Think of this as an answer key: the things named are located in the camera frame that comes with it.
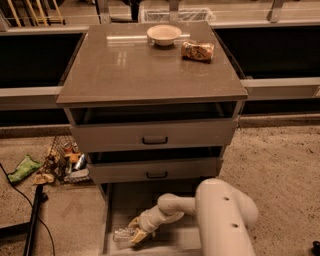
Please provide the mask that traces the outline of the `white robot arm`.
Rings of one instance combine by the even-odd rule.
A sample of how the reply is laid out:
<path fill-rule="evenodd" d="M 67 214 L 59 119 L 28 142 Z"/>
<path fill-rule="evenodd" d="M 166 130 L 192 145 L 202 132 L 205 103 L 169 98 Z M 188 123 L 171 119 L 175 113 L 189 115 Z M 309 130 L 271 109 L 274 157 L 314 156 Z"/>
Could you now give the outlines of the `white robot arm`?
<path fill-rule="evenodd" d="M 247 229 L 255 225 L 258 209 L 246 194 L 225 181 L 202 181 L 194 197 L 163 194 L 157 204 L 128 225 L 133 244 L 143 241 L 162 224 L 195 216 L 203 256 L 256 256 Z"/>

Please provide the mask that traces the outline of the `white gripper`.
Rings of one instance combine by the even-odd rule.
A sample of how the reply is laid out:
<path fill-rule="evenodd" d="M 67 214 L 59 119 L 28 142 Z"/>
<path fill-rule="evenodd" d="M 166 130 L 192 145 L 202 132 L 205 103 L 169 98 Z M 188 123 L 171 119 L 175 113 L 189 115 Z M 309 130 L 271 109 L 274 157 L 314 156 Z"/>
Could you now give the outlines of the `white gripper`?
<path fill-rule="evenodd" d="M 149 236 L 149 233 L 154 232 L 163 224 L 170 224 L 180 220 L 184 216 L 183 212 L 174 212 L 167 214 L 160 210 L 158 206 L 147 209 L 135 217 L 129 224 L 129 228 L 137 228 L 133 235 L 129 238 L 129 242 L 138 244 Z"/>

